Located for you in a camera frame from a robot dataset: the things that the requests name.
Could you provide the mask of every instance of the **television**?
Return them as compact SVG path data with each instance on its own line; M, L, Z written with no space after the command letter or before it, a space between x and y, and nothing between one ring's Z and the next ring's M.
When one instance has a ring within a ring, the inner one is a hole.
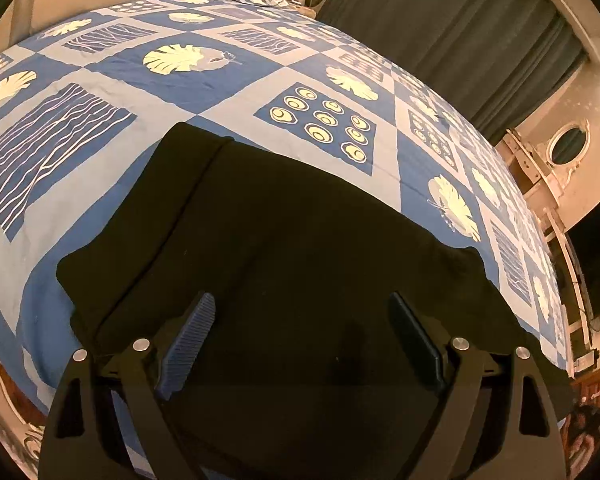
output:
M600 316L600 203L567 231L594 317Z

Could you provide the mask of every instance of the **dark green curtain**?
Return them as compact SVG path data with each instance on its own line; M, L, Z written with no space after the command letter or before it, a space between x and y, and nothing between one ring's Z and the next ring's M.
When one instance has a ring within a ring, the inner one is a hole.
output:
M327 0L318 19L424 81L494 145L587 59L549 0Z

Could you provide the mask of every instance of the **blue patterned bedspread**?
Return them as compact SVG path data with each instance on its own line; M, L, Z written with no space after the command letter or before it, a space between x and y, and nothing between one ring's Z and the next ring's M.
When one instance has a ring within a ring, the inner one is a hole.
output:
M56 265L104 227L178 121L329 171L476 247L566 368L548 249L496 151L409 73L285 5L139 0L0 54L0 360L44 412L78 348Z

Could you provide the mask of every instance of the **silver screw head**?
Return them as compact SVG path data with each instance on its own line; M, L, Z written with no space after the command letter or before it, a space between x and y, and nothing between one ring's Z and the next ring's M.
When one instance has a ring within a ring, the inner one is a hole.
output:
M87 351L84 348L80 348L74 352L74 361L78 363L84 361L87 358L87 355Z
M520 359L529 359L531 357L531 352L523 346L519 346L516 348L516 355Z
M456 350L464 351L469 349L469 342L464 337L455 337L451 344Z
M134 341L134 350L136 352L144 352L147 348L149 348L151 343L149 343L148 339L145 339L144 337L141 339L136 339Z

